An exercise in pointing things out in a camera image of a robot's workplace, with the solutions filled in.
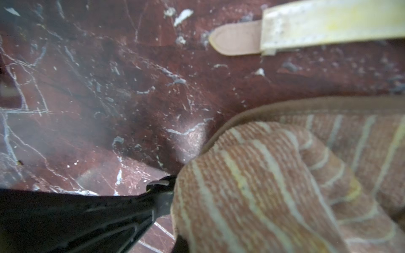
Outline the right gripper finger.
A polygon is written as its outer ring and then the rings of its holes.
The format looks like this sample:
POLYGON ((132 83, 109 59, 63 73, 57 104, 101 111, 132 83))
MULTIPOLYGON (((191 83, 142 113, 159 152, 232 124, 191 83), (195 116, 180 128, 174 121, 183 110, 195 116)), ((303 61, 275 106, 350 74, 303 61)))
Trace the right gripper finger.
POLYGON ((175 176, 138 196, 1 190, 3 253, 127 253, 170 213, 175 176))

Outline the beige striped cloth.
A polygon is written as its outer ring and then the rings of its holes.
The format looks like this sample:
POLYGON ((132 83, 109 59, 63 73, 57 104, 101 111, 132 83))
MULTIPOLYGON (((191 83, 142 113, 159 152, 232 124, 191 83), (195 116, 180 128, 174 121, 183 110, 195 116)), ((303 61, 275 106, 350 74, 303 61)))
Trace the beige striped cloth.
POLYGON ((176 253, 402 253, 405 98, 239 114, 181 169, 171 215, 176 253))

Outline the cream strap watch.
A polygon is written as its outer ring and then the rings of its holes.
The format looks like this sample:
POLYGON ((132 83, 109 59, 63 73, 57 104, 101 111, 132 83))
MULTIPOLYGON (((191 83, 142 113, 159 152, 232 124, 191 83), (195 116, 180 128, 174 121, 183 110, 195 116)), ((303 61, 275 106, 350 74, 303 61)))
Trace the cream strap watch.
POLYGON ((296 1, 265 9, 258 21, 220 26, 209 42, 226 56, 275 55, 309 46, 404 36, 404 1, 296 1))

